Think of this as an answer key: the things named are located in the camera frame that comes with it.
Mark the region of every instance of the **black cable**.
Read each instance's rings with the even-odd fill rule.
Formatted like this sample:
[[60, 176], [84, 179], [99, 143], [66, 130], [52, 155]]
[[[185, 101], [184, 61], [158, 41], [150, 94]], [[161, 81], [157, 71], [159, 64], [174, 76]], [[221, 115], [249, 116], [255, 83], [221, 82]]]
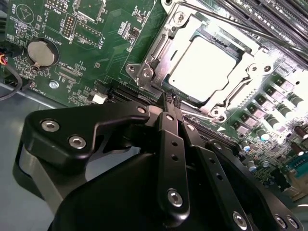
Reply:
[[243, 24], [237, 23], [235, 21], [230, 20], [229, 18], [222, 17], [222, 16], [220, 16], [220, 15], [218, 15], [216, 13], [207, 11], [205, 9], [199, 8], [197, 6], [191, 5], [191, 4], [186, 3], [186, 2], [179, 2], [179, 5], [186, 6], [186, 7], [190, 8], [190, 9], [192, 9], [192, 10], [198, 11], [200, 13], [204, 13], [204, 14], [206, 14], [208, 16], [211, 16], [211, 17], [216, 18], [218, 20], [221, 20], [221, 21], [223, 21], [225, 23], [228, 23], [228, 24], [230, 24], [230, 25], [232, 25], [234, 27], [237, 27], [237, 28], [240, 28], [242, 30], [254, 33], [255, 35], [258, 35], [260, 37], [268, 39], [268, 40], [270, 40], [272, 42], [277, 43], [278, 45], [280, 45], [282, 47], [285, 47], [285, 48], [287, 48], [289, 50], [292, 50], [294, 53], [298, 53], [298, 54], [301, 54], [301, 55], [304, 55], [304, 56], [308, 57], [308, 50], [304, 50], [304, 49], [300, 49], [300, 48], [294, 47], [294, 46], [290, 45], [289, 43], [287, 43], [285, 41], [282, 41], [282, 40], [280, 40], [278, 38], [275, 38], [272, 35], [269, 35], [267, 33], [261, 32], [259, 30], [255, 30], [255, 29], [253, 29], [253, 28], [251, 28], [249, 26], [245, 26]]
[[23, 80], [21, 79], [21, 77], [17, 73], [17, 71], [11, 65], [9, 65], [9, 64], [7, 64], [5, 67], [15, 76], [15, 78], [17, 80], [17, 86], [10, 93], [8, 93], [6, 95], [3, 95], [3, 96], [0, 96], [0, 101], [6, 100], [6, 99], [14, 96], [21, 89], [21, 87], [23, 86]]

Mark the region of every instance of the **dimm slot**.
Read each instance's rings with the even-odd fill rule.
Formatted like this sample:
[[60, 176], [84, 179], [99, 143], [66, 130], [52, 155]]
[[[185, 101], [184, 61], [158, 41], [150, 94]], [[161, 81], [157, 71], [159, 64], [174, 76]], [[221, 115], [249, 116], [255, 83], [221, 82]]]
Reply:
[[259, 16], [262, 17], [263, 21], [271, 22], [271, 26], [274, 26], [280, 33], [285, 34], [290, 37], [295, 43], [293, 45], [306, 48], [308, 47], [308, 42], [304, 41], [298, 34], [296, 34], [292, 29], [283, 24], [279, 19], [274, 17], [268, 10], [263, 6], [258, 5], [254, 0], [243, 0], [243, 2], [255, 10]]
[[280, 2], [268, 3], [266, 0], [259, 1], [273, 14], [279, 17], [286, 25], [289, 25], [291, 29], [300, 34], [303, 39], [308, 41], [308, 28], [306, 23], [302, 20], [299, 20], [294, 14], [291, 14], [291, 8], [283, 7]]
[[290, 3], [297, 8], [304, 17], [308, 18], [308, 3], [303, 0], [289, 0]]
[[[247, 17], [245, 14], [239, 12], [235, 7], [237, 6], [232, 6], [230, 3], [226, 2], [225, 0], [216, 0], [216, 2], [222, 6], [226, 11], [230, 12], [236, 19], [238, 19], [240, 22], [245, 23], [246, 25], [250, 26], [253, 29], [256, 30], [266, 30], [268, 33], [271, 35], [277, 37], [272, 30], [268, 29], [268, 27], [264, 26], [262, 23], [259, 22], [254, 22], [251, 20], [250, 17]], [[288, 55], [291, 59], [293, 59], [295, 62], [297, 62], [299, 65], [302, 67], [307, 67], [307, 61], [303, 57], [299, 57], [293, 52], [289, 51], [288, 49], [284, 47], [278, 47], [279, 50], [283, 51], [286, 55]]]

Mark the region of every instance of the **screw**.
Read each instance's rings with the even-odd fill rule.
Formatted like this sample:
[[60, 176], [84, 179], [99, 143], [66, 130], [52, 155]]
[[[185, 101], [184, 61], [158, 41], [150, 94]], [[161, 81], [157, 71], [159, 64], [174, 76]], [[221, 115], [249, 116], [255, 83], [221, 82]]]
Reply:
[[55, 80], [50, 80], [49, 87], [51, 89], [57, 89], [59, 87], [59, 83], [57, 81], [55, 81]]
[[182, 25], [184, 19], [185, 19], [185, 14], [183, 12], [176, 12], [173, 16], [173, 21], [177, 25]]
[[233, 212], [233, 220], [241, 230], [246, 230], [248, 228], [247, 222], [238, 212]]
[[276, 221], [277, 223], [283, 228], [285, 229], [287, 227], [287, 225], [285, 224], [284, 220], [279, 217], [278, 215], [275, 215]]
[[168, 120], [171, 120], [171, 121], [174, 120], [174, 118], [170, 115], [166, 115], [166, 117], [167, 117]]
[[76, 149], [83, 149], [86, 146], [86, 141], [80, 136], [72, 136], [69, 138], [68, 142]]
[[265, 66], [265, 67], [264, 67], [264, 71], [265, 71], [265, 72], [269, 72], [270, 70], [271, 70], [271, 66]]
[[175, 190], [168, 191], [168, 200], [174, 207], [181, 207], [183, 205], [183, 199], [181, 195]]
[[190, 131], [194, 131], [194, 127], [191, 124], [188, 124], [187, 127], [189, 128]]
[[144, 110], [142, 107], [137, 107], [138, 112], [140, 113], [146, 113], [146, 110]]
[[287, 216], [287, 218], [288, 218], [288, 221], [290, 222], [290, 224], [291, 224], [294, 228], [296, 228], [296, 229], [299, 228], [298, 224], [295, 222], [295, 220], [293, 220], [292, 217]]
[[145, 68], [142, 70], [142, 73], [143, 73], [143, 76], [146, 77], [146, 78], [150, 78], [153, 76], [154, 72], [152, 69], [150, 68]]
[[130, 73], [134, 73], [134, 72], [135, 72], [135, 68], [134, 68], [133, 66], [130, 66], [130, 67], [128, 68], [128, 71], [129, 71]]
[[220, 144], [219, 143], [214, 143], [214, 146], [217, 148], [217, 149], [222, 149], [222, 147], [220, 146]]
[[41, 123], [42, 128], [48, 132], [55, 132], [60, 129], [60, 125], [53, 120], [45, 120]]

